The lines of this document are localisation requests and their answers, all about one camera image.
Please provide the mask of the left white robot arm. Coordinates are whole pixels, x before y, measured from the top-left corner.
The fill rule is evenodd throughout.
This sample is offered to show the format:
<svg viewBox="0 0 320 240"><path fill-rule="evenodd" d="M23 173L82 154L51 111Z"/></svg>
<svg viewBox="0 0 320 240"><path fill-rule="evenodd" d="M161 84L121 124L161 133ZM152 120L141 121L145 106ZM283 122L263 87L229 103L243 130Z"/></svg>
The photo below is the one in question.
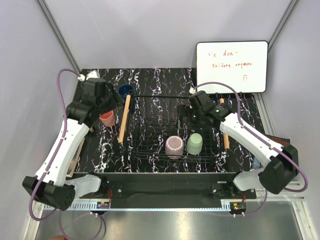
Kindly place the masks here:
<svg viewBox="0 0 320 240"><path fill-rule="evenodd" d="M84 82L80 100L66 107L60 133L46 160L34 176L26 176L23 188L31 201L67 210L74 199L87 194L103 198L108 193L105 177L97 173L67 180L67 171L81 141L100 115L115 110L124 103L110 81L89 78Z"/></svg>

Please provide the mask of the lilac mug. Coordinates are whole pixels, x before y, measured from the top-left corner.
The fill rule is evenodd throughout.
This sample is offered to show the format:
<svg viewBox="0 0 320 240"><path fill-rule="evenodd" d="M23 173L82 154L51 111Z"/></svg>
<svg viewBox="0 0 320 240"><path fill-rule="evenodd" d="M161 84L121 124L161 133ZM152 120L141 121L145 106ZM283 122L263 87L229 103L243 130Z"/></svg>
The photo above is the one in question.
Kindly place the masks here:
<svg viewBox="0 0 320 240"><path fill-rule="evenodd" d="M172 160L179 159L184 152L184 141L177 135L170 136L165 142L165 154Z"/></svg>

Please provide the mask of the dark blue mug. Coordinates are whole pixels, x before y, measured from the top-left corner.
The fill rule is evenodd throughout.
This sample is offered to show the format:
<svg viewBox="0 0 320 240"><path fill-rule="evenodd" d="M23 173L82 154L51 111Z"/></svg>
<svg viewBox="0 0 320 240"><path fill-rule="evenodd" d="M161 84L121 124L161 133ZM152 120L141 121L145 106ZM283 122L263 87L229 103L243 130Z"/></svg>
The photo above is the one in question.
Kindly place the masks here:
<svg viewBox="0 0 320 240"><path fill-rule="evenodd" d="M121 85L118 89L118 93L119 95L126 100L127 96L129 95L131 98L134 97L135 94L135 89L133 88L133 86L129 85L129 84L124 84Z"/></svg>

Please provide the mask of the pink cup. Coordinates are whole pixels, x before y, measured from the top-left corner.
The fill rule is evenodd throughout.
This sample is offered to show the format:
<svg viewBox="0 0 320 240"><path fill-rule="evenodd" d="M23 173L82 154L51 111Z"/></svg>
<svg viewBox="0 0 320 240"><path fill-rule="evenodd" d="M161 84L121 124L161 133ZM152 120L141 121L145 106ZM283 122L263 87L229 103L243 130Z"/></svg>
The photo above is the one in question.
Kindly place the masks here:
<svg viewBox="0 0 320 240"><path fill-rule="evenodd" d="M99 119L106 127L110 128L116 123L116 118L113 110L100 115Z"/></svg>

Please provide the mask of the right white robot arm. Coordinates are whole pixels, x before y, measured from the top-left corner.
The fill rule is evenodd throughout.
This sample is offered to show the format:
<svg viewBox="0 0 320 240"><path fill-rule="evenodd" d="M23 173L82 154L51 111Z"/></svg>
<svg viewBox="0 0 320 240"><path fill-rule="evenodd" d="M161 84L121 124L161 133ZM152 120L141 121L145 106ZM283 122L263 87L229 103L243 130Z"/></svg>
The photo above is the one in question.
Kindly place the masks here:
<svg viewBox="0 0 320 240"><path fill-rule="evenodd" d="M237 173L227 185L228 195L239 198L245 191L265 188L279 194L298 175L298 150L293 145L283 146L245 122L225 103L214 103L208 94L191 89L189 102L195 121L227 134L249 150L262 164L256 170Z"/></svg>

